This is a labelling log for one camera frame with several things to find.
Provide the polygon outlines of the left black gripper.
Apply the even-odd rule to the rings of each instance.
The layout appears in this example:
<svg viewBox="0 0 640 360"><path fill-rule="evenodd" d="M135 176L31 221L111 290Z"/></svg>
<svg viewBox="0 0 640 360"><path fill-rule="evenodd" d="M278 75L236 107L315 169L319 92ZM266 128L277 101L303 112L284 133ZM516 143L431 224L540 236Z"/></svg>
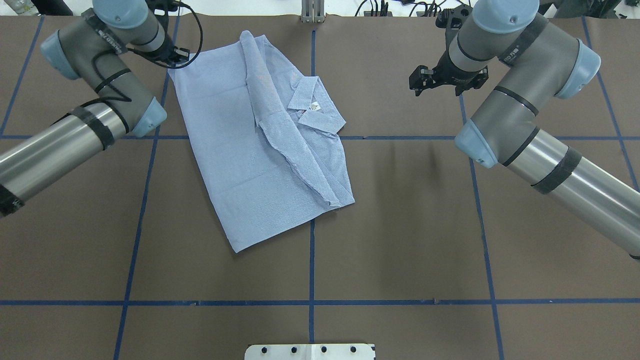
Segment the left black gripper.
<svg viewBox="0 0 640 360"><path fill-rule="evenodd" d="M161 68L183 68L190 61L187 48L179 48L173 44L163 45L156 51L145 53L145 59Z"/></svg>

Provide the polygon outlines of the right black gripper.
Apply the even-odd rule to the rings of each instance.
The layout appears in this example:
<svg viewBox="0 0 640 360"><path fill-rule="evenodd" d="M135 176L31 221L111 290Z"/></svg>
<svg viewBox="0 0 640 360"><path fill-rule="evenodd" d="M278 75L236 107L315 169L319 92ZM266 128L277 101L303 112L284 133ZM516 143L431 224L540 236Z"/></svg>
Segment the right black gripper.
<svg viewBox="0 0 640 360"><path fill-rule="evenodd" d="M418 97L425 90L442 85L452 85L455 89L455 96L459 97L465 91L482 88L489 79L488 70L487 66L478 71L462 70L453 63L450 55L445 53L433 69L427 66L417 66L409 75L409 89Z"/></svg>

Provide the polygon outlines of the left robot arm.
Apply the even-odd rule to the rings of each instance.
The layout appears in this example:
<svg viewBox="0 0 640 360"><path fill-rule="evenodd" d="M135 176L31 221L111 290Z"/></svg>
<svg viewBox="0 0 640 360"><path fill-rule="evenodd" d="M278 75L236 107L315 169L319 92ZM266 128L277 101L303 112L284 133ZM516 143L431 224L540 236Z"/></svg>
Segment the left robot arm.
<svg viewBox="0 0 640 360"><path fill-rule="evenodd" d="M43 58L63 82L47 85L33 103L50 120L41 132L1 155L1 216L127 135L143 137L167 119L157 95L122 59L134 54L165 69L190 63L169 33L179 0L94 0L89 9L42 41Z"/></svg>

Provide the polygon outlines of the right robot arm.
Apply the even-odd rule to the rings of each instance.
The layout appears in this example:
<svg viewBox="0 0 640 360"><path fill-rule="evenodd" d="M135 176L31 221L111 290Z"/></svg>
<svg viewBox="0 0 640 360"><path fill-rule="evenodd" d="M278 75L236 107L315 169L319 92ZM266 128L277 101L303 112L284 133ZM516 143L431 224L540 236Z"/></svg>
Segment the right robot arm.
<svg viewBox="0 0 640 360"><path fill-rule="evenodd" d="M420 65L408 87L452 85L455 95L480 89L493 59L508 71L464 123L454 143L483 167L501 164L639 260L639 193L535 119L553 98L578 94L601 67L579 38L550 23L537 0L479 0L458 6L439 27L446 49L434 68Z"/></svg>

